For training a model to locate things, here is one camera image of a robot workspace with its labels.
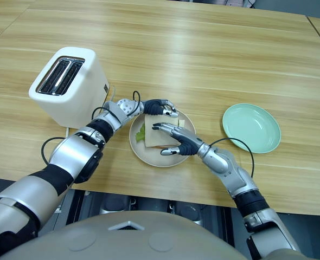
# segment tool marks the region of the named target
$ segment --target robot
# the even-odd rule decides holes
[[[104,146],[118,129],[142,113],[178,116],[175,106],[164,99],[121,99],[105,102],[103,108],[57,145],[47,167],[0,193],[0,259],[245,259],[204,228],[163,212],[109,213],[37,238],[69,187],[93,174]],[[307,259],[232,153],[208,145],[182,127],[157,123],[153,129],[181,143],[161,155],[198,155],[222,181],[252,233],[247,244],[253,259]]]

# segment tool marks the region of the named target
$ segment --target floor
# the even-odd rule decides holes
[[[224,4],[227,0],[179,0],[182,2]],[[320,18],[320,0],[256,0],[254,7],[279,12],[290,12]]]
[[[12,181],[0,179],[0,191],[10,184]],[[124,210],[162,211],[188,218],[252,259],[246,244],[250,234],[237,209],[101,192],[69,190],[39,236],[88,217]],[[284,213],[279,216],[302,253],[320,259],[320,216]]]

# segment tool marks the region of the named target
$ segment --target metal joint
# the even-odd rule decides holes
[[[77,132],[75,132],[75,135],[79,135],[79,134],[84,134],[87,137],[92,138],[97,143],[103,142],[103,145],[106,143],[106,140],[103,137],[103,135],[99,131],[97,131],[91,127],[84,126],[84,127],[80,128]]]

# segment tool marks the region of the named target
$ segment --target bread slice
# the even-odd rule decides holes
[[[177,146],[180,143],[172,138],[169,134],[159,130],[153,130],[155,123],[170,123],[178,126],[178,118],[171,118],[166,115],[144,115],[145,125],[145,138],[144,143],[146,147],[164,147],[164,146]]]

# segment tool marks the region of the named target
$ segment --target plate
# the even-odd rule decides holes
[[[281,132],[277,121],[256,105],[242,103],[229,107],[223,116],[223,128],[228,137],[242,140],[253,153],[268,153],[280,143]],[[242,143],[231,141],[248,151]]]
[[[184,127],[193,133],[196,133],[193,122],[181,111],[177,109],[179,119],[184,119]],[[136,133],[140,131],[144,123],[144,114],[139,115],[132,122],[129,131],[129,141],[131,149],[135,155],[145,163],[155,167],[171,167],[184,162],[189,156],[183,156],[179,154],[163,156],[160,154],[161,149],[145,147],[144,140],[136,142]]]

